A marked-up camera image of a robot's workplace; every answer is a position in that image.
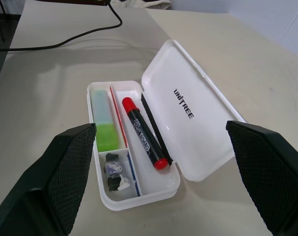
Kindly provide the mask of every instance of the white table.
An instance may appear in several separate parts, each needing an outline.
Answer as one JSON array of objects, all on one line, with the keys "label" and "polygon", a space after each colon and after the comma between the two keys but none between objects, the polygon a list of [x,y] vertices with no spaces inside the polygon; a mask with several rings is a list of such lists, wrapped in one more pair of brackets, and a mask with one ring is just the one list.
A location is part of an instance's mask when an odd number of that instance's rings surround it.
[{"label": "white table", "polygon": [[[280,132],[298,150],[298,57],[226,14],[147,12],[248,122]],[[0,75],[0,203],[56,134],[88,123],[86,89],[91,82],[139,82],[168,39],[145,10],[118,9],[118,14],[121,28],[59,49],[7,56]],[[116,23],[107,7],[27,0],[11,47],[58,43]],[[271,235],[234,159],[202,182],[181,177],[171,199],[120,212],[102,204],[92,159],[71,235],[131,234]]]}]

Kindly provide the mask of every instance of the tabletop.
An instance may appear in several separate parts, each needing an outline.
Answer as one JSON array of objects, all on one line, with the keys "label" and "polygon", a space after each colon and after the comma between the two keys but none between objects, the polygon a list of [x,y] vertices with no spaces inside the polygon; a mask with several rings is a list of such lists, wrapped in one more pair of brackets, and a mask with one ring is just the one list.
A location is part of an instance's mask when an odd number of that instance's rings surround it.
[{"label": "tabletop", "polygon": [[[0,74],[0,203],[60,132],[88,123],[87,86],[134,80],[177,40],[249,122],[298,150],[298,57],[227,14],[120,8],[123,26],[61,48],[9,53]],[[59,43],[117,24],[107,7],[27,0],[11,47]],[[102,203],[91,161],[71,235],[270,236],[235,159],[170,199],[124,211]]]}]

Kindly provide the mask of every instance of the small item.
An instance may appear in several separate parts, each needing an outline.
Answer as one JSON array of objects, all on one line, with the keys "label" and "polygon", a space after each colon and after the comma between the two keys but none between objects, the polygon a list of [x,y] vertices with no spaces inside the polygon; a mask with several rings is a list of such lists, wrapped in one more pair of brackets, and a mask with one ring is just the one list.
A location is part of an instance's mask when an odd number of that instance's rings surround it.
[{"label": "small item", "polygon": [[110,191],[120,191],[130,186],[128,178],[122,176],[122,167],[119,162],[117,154],[108,153],[105,156],[104,173],[108,178],[108,185]]},{"label": "small item", "polygon": [[95,90],[91,93],[93,120],[96,124],[96,144],[99,152],[112,151],[119,148],[107,92]]},{"label": "small item", "polygon": [[168,160],[164,157],[160,145],[141,116],[139,109],[130,97],[124,98],[122,104],[153,166],[157,170],[164,169],[168,165]]}]

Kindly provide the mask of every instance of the red marker cap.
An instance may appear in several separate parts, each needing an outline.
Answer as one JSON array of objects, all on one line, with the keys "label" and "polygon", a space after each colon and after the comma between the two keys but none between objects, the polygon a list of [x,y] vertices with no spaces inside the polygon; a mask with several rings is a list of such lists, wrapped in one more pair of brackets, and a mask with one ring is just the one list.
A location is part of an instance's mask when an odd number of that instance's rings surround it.
[{"label": "red marker cap", "polygon": [[153,166],[157,170],[162,170],[164,169],[167,165],[169,164],[168,160],[166,158],[158,160]]},{"label": "red marker cap", "polygon": [[135,103],[130,97],[126,97],[123,99],[122,104],[125,108],[126,113],[128,114],[132,110],[138,110],[139,109],[136,107]]}]

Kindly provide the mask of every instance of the unitree logo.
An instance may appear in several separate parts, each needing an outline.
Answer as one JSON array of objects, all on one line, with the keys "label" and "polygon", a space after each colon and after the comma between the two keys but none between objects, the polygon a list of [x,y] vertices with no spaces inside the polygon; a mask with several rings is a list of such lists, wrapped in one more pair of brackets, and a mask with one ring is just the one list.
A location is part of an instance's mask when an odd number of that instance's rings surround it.
[{"label": "unitree logo", "polygon": [[182,96],[177,89],[174,90],[174,94],[175,94],[175,97],[179,100],[179,105],[181,105],[183,107],[183,109],[186,112],[186,114],[188,115],[188,117],[190,119],[192,119],[194,117],[194,115],[193,115],[192,111],[189,109],[188,105],[186,104],[186,102],[184,100],[184,96]]},{"label": "unitree logo", "polygon": [[145,149],[146,151],[149,151],[149,150],[150,150],[150,145],[148,144],[148,142],[147,142],[147,140],[146,140],[144,134],[141,132],[141,129],[140,129],[140,127],[139,127],[140,124],[139,124],[138,119],[135,119],[135,120],[133,121],[133,126],[134,126],[134,128],[135,128],[135,130],[136,130],[136,133],[137,133],[137,135],[138,135],[138,138],[140,139],[140,142],[142,143],[144,149]]}]

